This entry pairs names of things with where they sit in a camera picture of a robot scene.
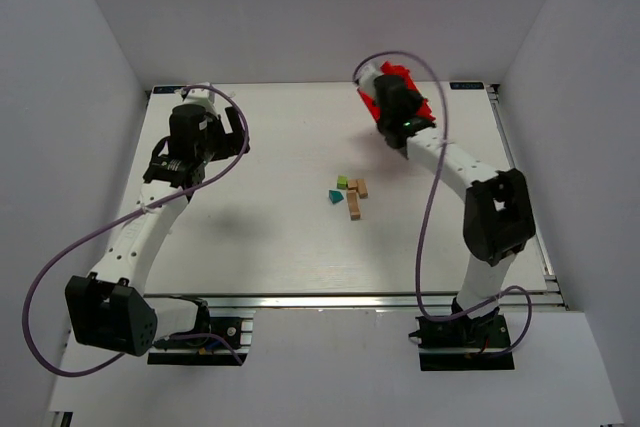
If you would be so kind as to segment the red plastic bin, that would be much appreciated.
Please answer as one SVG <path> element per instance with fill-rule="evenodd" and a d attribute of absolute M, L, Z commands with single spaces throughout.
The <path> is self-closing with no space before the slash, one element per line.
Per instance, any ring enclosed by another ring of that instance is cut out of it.
<path fill-rule="evenodd" d="M 368 62 L 356 73 L 355 85 L 377 125 L 383 121 L 403 124 L 414 117 L 435 121 L 428 100 L 402 65 Z"/>

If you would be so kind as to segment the natural wooden arch block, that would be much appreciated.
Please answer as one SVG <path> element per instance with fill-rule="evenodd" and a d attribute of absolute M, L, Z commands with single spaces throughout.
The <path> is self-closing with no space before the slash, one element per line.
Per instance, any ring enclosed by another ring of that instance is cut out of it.
<path fill-rule="evenodd" d="M 363 178 L 359 178 L 356 180 L 356 192 L 362 199 L 368 197 L 368 188 Z"/>

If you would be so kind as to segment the green wooden cube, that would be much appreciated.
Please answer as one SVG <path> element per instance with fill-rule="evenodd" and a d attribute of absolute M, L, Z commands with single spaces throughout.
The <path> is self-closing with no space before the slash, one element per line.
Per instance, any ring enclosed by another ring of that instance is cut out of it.
<path fill-rule="evenodd" d="M 336 181 L 336 188 L 339 190 L 346 190 L 348 188 L 348 178 L 346 176 L 339 175 Z"/>

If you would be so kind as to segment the long natural wooden block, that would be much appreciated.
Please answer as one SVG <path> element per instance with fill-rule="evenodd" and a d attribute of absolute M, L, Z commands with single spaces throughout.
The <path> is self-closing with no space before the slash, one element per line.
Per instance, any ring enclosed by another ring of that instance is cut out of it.
<path fill-rule="evenodd" d="M 350 219 L 360 220 L 361 219 L 361 211 L 358 202 L 358 194 L 356 190 L 348 190 L 346 192 L 346 200 L 349 210 Z"/>

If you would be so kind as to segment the teal wooden triangle block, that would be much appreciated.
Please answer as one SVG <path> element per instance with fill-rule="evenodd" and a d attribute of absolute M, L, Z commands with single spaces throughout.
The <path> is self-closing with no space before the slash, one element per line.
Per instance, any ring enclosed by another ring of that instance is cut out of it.
<path fill-rule="evenodd" d="M 338 190 L 329 190 L 328 198 L 330 202 L 335 205 L 344 200 L 344 195 Z"/>

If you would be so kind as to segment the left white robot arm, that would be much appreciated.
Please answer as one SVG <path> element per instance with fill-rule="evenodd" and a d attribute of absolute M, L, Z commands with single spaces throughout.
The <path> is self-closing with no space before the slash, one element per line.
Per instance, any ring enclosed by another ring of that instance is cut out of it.
<path fill-rule="evenodd" d="M 169 133 L 151 153 L 137 201 L 140 216 L 124 222 L 107 252 L 84 276 L 72 277 L 65 300 L 78 343 L 140 357 L 156 342 L 205 338 L 210 316 L 189 297 L 146 300 L 147 280 L 165 238 L 203 185 L 210 162 L 248 151 L 245 119 L 204 102 L 173 108 Z"/>

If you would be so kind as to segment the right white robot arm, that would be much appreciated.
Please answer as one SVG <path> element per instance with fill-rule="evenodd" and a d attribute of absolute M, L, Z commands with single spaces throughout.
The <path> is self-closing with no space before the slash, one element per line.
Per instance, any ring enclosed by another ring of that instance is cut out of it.
<path fill-rule="evenodd" d="M 496 169 L 448 139 L 448 110 L 441 125 L 419 113 L 424 97 L 399 74 L 376 73 L 370 93 L 379 109 L 378 131 L 387 145 L 433 174 L 419 233 L 415 289 L 421 301 L 422 253 L 438 185 L 445 184 L 464 204 L 462 232 L 469 261 L 462 286 L 448 316 L 422 315 L 433 322 L 491 317 L 506 274 L 536 227 L 524 174 L 516 168 Z"/>

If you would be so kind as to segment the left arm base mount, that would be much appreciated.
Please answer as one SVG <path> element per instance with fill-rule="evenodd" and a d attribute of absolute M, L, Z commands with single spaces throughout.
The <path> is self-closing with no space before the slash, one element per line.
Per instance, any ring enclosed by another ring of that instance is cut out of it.
<path fill-rule="evenodd" d="M 158 340 L 147 364 L 176 367 L 240 367 L 252 343 L 253 312 L 213 311 L 202 333 L 171 334 Z"/>

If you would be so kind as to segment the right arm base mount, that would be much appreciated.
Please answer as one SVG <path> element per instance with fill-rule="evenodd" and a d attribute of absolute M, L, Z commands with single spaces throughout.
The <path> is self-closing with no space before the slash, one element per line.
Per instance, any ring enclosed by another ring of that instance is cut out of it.
<path fill-rule="evenodd" d="M 513 371 L 506 319 L 498 314 L 468 329 L 461 319 L 436 323 L 418 317 L 408 338 L 418 347 L 423 372 Z"/>

